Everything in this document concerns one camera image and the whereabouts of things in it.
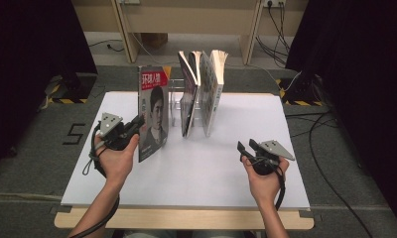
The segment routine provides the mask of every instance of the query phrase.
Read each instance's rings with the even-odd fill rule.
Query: black curtain
[[[52,77],[77,83],[76,72],[97,73],[71,1],[0,1],[0,159],[36,114]]]
[[[323,78],[350,144],[397,217],[397,1],[310,0],[286,67]]]

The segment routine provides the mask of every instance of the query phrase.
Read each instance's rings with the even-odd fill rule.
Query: magazine
[[[167,141],[170,75],[170,66],[139,66],[139,115],[145,119],[139,130],[139,162],[153,155]]]

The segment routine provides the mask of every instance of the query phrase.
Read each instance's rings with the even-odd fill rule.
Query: yellow black warning tape
[[[276,83],[280,86],[282,79],[276,79]],[[323,104],[320,101],[314,101],[314,100],[288,100],[286,95],[285,88],[280,89],[280,98],[282,99],[282,102],[287,104],[287,105],[299,105],[299,106],[322,106]]]
[[[63,103],[63,104],[73,104],[73,103],[86,103],[85,99],[70,99],[70,98],[50,98],[50,103]]]

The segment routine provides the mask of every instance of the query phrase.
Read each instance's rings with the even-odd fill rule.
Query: book stand
[[[183,97],[184,80],[179,78],[171,78],[169,86],[170,97],[170,122],[173,127],[181,126],[181,98]],[[196,99],[196,111],[193,120],[193,126],[202,127],[201,113],[199,109],[198,97]]]

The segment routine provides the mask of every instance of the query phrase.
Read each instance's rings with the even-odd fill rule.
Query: gray carpet
[[[98,66],[99,75],[84,104],[51,103],[38,113],[16,145],[17,156],[0,162],[0,237],[65,237],[68,230],[54,226],[60,197],[88,138],[89,129],[104,92],[137,90],[137,69]],[[293,77],[285,70],[272,70],[275,77]],[[179,68],[173,78],[181,78]],[[276,83],[260,69],[227,69],[225,92],[260,92],[278,95]],[[326,106],[285,105],[286,115],[319,113]],[[309,231],[290,231],[291,237],[367,237],[362,225],[332,191],[316,166],[309,130],[319,115],[288,117],[290,134],[316,226]],[[351,146],[334,115],[312,133],[317,163],[333,188],[360,217],[374,237],[397,237],[397,220],[373,179],[359,167]],[[68,132],[80,134],[69,136]],[[20,197],[15,193],[28,193]]]

